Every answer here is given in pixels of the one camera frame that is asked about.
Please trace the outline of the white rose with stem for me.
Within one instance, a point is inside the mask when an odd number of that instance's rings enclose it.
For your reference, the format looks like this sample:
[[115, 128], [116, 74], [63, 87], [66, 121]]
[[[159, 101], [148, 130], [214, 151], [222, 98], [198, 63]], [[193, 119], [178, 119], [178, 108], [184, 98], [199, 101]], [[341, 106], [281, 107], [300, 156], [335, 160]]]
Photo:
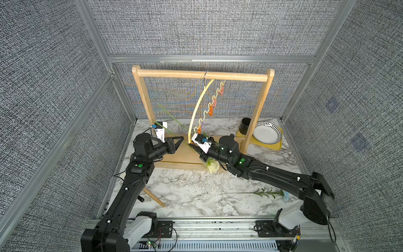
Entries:
[[[167, 129], [167, 127], [163, 126], [162, 124], [160, 124], [159, 122], [155, 122], [154, 123], [156, 126], [162, 127], [163, 129], [165, 129], [167, 132], [173, 134], [174, 136], [176, 136], [173, 132], [171, 132], [170, 130]], [[218, 161], [214, 161], [212, 158], [208, 158], [207, 161], [204, 162], [204, 167], [205, 169], [210, 173], [216, 173], [219, 170], [219, 163]]]

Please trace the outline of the yellow plastic clip hanger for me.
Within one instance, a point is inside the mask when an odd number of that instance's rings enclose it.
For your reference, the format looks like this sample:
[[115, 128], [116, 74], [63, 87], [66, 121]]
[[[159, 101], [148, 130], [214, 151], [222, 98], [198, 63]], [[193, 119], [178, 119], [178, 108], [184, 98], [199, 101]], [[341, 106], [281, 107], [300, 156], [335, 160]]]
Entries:
[[213, 108], [213, 107], [214, 107], [214, 106], [213, 106], [213, 102], [214, 102], [214, 100], [217, 100], [217, 96], [218, 96], [219, 93], [220, 93], [220, 95], [222, 96], [221, 90], [222, 90], [222, 88], [223, 88], [223, 86], [225, 85], [225, 82], [226, 82], [223, 72], [212, 72], [212, 71], [206, 72], [204, 79], [210, 79], [210, 82], [204, 87], [204, 90], [203, 90], [203, 92], [201, 93], [201, 95], [200, 95], [200, 97], [199, 97], [199, 99], [198, 99], [198, 102], [197, 102], [197, 104], [196, 104], [196, 106], [195, 106], [195, 109], [194, 109], [194, 112], [193, 112], [193, 115], [192, 115], [192, 118], [191, 118], [191, 122], [190, 122], [190, 127], [189, 127], [189, 130], [188, 130], [188, 144], [191, 144], [191, 133], [192, 133], [192, 131], [194, 130], [194, 129], [192, 128], [192, 126], [193, 126], [193, 123], [194, 123], [195, 116], [196, 116], [196, 113], [197, 113], [197, 111], [198, 111], [199, 105], [200, 105], [200, 103], [201, 103], [201, 101], [202, 101], [202, 99], [203, 99], [205, 93], [208, 91], [209, 87], [211, 86], [211, 84], [212, 84], [216, 79], [223, 79], [223, 82], [220, 83], [220, 88], [218, 88], [218, 89], [216, 90], [216, 94], [212, 96], [212, 102], [209, 103], [209, 107], [212, 107], [212, 108]]

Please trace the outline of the green leafy sprig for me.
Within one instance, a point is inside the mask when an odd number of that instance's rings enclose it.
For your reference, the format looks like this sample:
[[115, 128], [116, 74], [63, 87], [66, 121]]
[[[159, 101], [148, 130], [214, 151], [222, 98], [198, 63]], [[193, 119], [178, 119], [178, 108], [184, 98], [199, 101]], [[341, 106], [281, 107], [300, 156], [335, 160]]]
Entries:
[[273, 199], [276, 199], [277, 197], [281, 197], [284, 201], [288, 201], [290, 199], [289, 193], [285, 192], [284, 190], [278, 190], [274, 191], [273, 189], [266, 189], [266, 188], [261, 188], [253, 192], [231, 192], [231, 193], [221, 193], [221, 195], [225, 194], [253, 194], [257, 195], [260, 197], [267, 197], [270, 198], [272, 197]]

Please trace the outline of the peach rose with stem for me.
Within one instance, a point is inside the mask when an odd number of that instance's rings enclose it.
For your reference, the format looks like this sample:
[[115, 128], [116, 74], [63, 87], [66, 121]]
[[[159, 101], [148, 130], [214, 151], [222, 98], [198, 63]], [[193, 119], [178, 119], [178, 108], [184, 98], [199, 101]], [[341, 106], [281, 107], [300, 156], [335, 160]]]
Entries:
[[185, 119], [177, 118], [173, 116], [167, 109], [165, 109], [165, 107], [162, 104], [158, 103], [157, 105], [162, 110], [162, 113], [171, 120], [173, 120], [177, 125], [179, 125], [182, 130], [188, 130], [188, 123], [187, 123], [188, 120], [186, 118]]

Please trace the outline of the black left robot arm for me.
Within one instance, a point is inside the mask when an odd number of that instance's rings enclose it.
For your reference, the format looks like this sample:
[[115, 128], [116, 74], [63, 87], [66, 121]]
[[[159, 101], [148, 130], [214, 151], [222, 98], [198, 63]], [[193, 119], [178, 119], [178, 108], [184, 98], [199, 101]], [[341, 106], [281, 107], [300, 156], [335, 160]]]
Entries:
[[134, 153], [126, 168], [126, 176], [116, 198], [95, 228], [81, 236], [83, 252], [129, 252], [124, 231], [129, 215], [155, 168], [154, 162], [166, 154], [174, 154], [184, 141], [182, 136], [168, 137], [162, 142], [149, 133], [141, 133], [133, 141]]

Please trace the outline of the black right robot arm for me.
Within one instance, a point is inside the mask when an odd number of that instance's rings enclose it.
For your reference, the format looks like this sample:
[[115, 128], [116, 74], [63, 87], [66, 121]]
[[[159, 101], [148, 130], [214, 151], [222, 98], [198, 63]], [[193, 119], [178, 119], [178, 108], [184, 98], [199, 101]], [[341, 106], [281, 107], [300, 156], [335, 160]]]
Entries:
[[297, 197], [297, 203], [277, 212], [272, 224], [275, 231], [288, 232], [303, 223], [330, 226], [334, 194], [322, 174], [294, 173], [265, 164], [241, 153], [233, 134], [221, 137], [218, 142], [195, 134], [190, 147], [202, 161], [214, 159], [236, 177], [263, 182]]

